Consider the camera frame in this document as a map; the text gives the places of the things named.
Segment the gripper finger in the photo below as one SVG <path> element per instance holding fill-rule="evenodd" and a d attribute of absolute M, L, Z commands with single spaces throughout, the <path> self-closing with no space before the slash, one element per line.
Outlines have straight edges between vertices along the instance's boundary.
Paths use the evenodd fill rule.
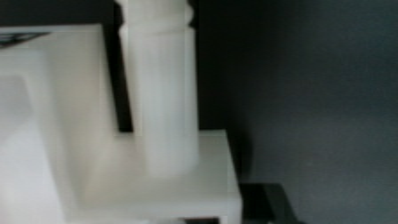
<path fill-rule="evenodd" d="M 240 185 L 244 224 L 304 224 L 299 220 L 281 184 Z"/>

